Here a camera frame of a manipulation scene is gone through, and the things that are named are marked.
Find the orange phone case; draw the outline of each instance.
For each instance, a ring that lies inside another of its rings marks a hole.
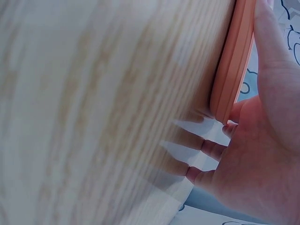
[[[237,0],[210,98],[216,120],[227,124],[248,66],[256,0]]]

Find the hand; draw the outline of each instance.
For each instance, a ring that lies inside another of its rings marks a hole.
[[[300,67],[287,51],[267,0],[257,0],[259,96],[236,103],[223,128],[228,147],[205,141],[215,171],[187,178],[226,206],[265,221],[300,224]]]

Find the wooden surface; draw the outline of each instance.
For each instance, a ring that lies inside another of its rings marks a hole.
[[[168,224],[233,6],[0,1],[0,224]]]

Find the finger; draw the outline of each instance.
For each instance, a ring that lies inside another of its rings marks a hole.
[[[235,123],[239,123],[240,121],[240,112],[242,110],[243,105],[248,101],[245,99],[243,101],[237,102],[233,105],[232,110],[229,115],[229,119]]]
[[[212,193],[212,179],[214,173],[214,170],[204,172],[192,166],[187,171],[186,177],[195,186]]]
[[[260,70],[271,67],[273,62],[290,59],[277,19],[267,0],[256,1],[254,36]]]
[[[214,160],[220,162],[222,154],[226,148],[227,147],[224,145],[217,144],[209,140],[205,140],[203,142],[201,151],[204,154],[208,155],[209,157],[213,158]]]
[[[204,142],[204,139],[202,137],[195,135],[183,128],[176,127],[176,125],[174,125],[173,128],[174,129],[172,130],[175,130],[176,128],[176,136],[167,141],[171,141],[172,143],[179,144],[191,149],[199,151],[201,150]]]
[[[238,128],[237,124],[229,123],[228,125],[224,126],[222,130],[223,133],[231,139],[237,128]]]

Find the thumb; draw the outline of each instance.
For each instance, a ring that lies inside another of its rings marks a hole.
[[[274,0],[256,1],[254,36],[259,70],[273,67],[274,63],[292,60],[273,13],[273,4]]]

